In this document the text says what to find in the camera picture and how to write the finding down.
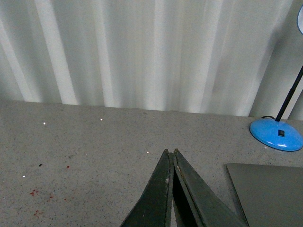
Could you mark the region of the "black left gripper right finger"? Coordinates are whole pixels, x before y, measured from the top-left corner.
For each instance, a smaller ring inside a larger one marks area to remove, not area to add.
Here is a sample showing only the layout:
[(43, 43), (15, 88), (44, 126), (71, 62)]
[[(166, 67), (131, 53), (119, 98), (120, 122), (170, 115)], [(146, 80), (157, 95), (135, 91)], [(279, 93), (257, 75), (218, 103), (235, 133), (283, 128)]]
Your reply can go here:
[(174, 150), (173, 199), (178, 227), (245, 227), (178, 149)]

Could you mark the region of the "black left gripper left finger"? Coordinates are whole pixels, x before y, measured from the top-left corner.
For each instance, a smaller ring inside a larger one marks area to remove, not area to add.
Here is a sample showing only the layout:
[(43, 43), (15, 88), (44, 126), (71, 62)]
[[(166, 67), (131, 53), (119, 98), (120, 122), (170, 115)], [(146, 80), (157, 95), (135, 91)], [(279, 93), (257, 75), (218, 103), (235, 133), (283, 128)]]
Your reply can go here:
[(169, 227), (171, 223), (174, 158), (165, 149), (123, 227)]

